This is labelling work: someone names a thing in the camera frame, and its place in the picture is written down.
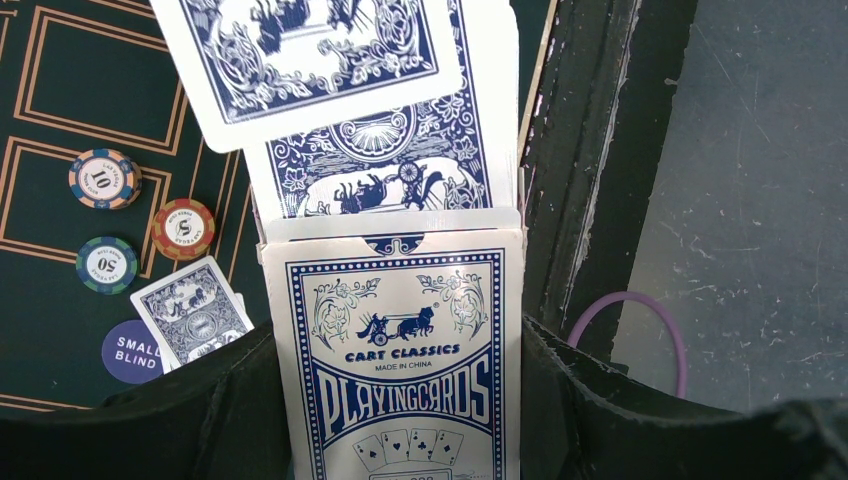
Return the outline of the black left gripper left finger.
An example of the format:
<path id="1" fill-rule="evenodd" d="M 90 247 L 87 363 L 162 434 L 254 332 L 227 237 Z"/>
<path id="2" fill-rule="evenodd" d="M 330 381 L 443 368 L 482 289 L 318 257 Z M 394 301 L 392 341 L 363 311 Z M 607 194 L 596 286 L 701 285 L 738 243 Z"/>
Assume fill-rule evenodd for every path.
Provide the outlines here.
<path id="1" fill-rule="evenodd" d="M 4 479 L 288 479 L 270 323 L 95 409 L 1 422 Z"/>

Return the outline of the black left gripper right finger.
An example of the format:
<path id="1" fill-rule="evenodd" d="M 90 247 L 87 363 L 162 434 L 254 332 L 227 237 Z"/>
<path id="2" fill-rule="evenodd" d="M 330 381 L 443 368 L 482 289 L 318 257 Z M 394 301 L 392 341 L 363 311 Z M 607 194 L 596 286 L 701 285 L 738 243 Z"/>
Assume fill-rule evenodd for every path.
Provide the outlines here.
<path id="1" fill-rule="evenodd" d="M 742 414 L 679 399 L 522 324 L 525 479 L 843 479 L 847 404 Z"/>

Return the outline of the green chips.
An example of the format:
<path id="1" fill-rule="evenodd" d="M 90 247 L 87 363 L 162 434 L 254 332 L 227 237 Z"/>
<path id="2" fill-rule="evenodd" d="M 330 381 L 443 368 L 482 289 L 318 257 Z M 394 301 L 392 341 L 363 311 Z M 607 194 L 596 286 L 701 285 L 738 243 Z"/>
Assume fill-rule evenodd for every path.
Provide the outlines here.
<path id="1" fill-rule="evenodd" d="M 75 268 L 86 287 L 100 294 L 115 295 L 127 290 L 134 281 L 139 260 L 125 240 L 98 236 L 80 247 Z"/>

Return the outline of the red chips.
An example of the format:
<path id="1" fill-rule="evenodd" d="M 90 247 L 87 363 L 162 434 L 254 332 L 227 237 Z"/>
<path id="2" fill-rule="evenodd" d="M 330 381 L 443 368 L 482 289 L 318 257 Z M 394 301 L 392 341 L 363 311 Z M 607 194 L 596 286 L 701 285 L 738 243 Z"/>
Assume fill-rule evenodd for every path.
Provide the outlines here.
<path id="1" fill-rule="evenodd" d="M 205 254 L 216 232 L 214 217 L 199 201 L 178 198 L 166 203 L 154 216 L 151 235 L 165 257 L 193 260 Z"/>

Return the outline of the blue playing card deck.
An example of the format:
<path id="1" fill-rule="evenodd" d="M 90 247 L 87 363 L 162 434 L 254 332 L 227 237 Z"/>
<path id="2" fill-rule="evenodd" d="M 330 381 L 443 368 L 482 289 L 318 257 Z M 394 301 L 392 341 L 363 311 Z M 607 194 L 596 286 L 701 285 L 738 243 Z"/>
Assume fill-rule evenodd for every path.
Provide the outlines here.
<path id="1" fill-rule="evenodd" d="M 259 250 L 295 479 L 517 479 L 513 208 L 309 219 Z"/>

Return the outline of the stack of playing cards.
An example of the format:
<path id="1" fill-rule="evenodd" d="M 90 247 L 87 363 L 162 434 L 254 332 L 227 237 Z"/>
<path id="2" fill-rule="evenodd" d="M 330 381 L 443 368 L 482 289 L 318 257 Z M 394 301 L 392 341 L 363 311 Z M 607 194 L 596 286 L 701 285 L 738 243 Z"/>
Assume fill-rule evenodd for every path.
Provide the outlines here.
<path id="1" fill-rule="evenodd" d="M 518 54 L 506 1 L 452 1 L 460 88 L 245 151 L 264 222 L 507 207 L 517 193 Z"/>

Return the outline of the blue backed card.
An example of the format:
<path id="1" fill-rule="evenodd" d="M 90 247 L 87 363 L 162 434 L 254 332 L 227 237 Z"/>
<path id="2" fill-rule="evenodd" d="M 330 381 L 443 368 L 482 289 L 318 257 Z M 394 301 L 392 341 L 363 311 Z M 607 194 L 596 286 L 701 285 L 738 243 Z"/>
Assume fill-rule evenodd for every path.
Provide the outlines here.
<path id="1" fill-rule="evenodd" d="M 228 153 L 450 94 L 444 1 L 155 1 L 207 146 Z"/>

